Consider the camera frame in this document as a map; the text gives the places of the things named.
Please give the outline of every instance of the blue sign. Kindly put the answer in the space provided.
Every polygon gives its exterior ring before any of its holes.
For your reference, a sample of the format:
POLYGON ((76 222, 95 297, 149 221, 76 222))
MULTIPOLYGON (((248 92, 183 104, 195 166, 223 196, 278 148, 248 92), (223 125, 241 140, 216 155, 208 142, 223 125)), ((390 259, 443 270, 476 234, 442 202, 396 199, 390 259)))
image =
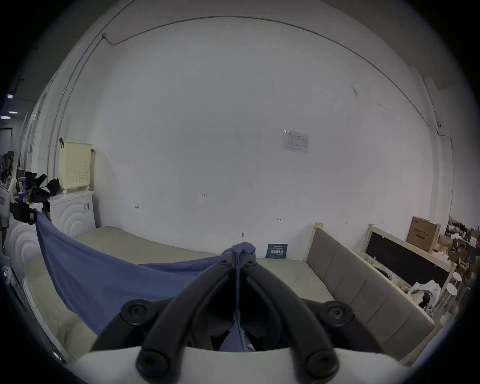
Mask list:
POLYGON ((267 259, 286 259, 288 244, 268 244, 267 259))

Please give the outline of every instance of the gray headboard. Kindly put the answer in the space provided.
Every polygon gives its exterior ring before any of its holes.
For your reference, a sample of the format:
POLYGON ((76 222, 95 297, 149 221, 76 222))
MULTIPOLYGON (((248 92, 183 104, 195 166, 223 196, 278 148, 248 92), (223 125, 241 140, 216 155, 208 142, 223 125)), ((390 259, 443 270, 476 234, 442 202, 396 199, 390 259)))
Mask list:
POLYGON ((435 324, 420 307, 322 228, 314 230, 307 264, 336 300, 352 308, 386 354, 402 360, 433 337, 435 324))

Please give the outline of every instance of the pile of items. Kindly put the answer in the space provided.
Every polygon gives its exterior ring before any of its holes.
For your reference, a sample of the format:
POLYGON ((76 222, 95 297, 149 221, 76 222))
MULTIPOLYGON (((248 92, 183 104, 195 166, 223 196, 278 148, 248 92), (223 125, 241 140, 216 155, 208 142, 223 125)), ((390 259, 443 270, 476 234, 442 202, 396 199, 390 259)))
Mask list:
POLYGON ((460 292, 455 293, 460 306, 468 301, 469 292, 476 281, 480 266, 480 231, 467 229, 461 222, 449 219, 444 235, 440 234, 440 224, 414 217, 407 242, 428 252, 447 263, 456 263, 457 267, 452 283, 460 292))
POLYGON ((48 182, 46 188, 41 187, 46 179, 46 175, 37 177, 36 173, 18 170, 17 180, 12 180, 16 182, 13 196, 16 196, 20 203, 43 203, 47 201, 50 196, 55 196, 58 193, 60 184, 58 179, 53 179, 48 182))
POLYGON ((13 166, 13 156, 15 152, 9 151, 1 157, 1 167, 0 167, 0 185, 8 189, 10 181, 12 178, 12 166, 13 166))

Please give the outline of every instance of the cardboard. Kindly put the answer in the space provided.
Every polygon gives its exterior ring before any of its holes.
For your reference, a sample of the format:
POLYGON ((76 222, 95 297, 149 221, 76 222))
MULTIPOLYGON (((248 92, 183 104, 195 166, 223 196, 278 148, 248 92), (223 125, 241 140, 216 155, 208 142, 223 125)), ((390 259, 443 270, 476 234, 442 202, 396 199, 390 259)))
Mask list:
POLYGON ((472 229, 470 236, 478 240, 480 239, 480 231, 477 231, 476 229, 472 229))
POLYGON ((425 252, 432 253, 440 235, 440 224, 432 223, 421 217, 413 217, 407 243, 410 243, 425 252))
POLYGON ((466 252, 455 252, 451 251, 450 254, 448 255, 448 260, 452 260, 454 263, 460 264, 459 262, 465 262, 465 259, 467 258, 467 253, 466 252))
POLYGON ((437 244, 447 247, 448 251, 450 252, 453 247, 453 240, 450 236, 440 235, 438 237, 437 244))
POLYGON ((456 271, 455 271, 455 272, 457 272, 457 273, 458 273, 460 276, 462 276, 462 278, 463 278, 463 276, 465 276, 465 274, 467 273, 467 270, 466 270, 465 268, 463 268, 462 266, 459 265, 459 266, 456 268, 456 271))
POLYGON ((446 255, 448 255, 448 247, 445 247, 444 245, 440 245, 437 252, 438 253, 445 253, 446 255))

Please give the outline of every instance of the laundry basket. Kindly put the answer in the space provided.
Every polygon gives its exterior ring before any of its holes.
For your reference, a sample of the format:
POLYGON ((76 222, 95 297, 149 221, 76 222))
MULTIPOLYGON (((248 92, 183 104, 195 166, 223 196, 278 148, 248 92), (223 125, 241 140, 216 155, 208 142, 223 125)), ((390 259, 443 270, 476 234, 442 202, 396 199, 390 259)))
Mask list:
POLYGON ((92 145, 66 142, 60 149, 59 182, 67 190, 90 185, 92 145))

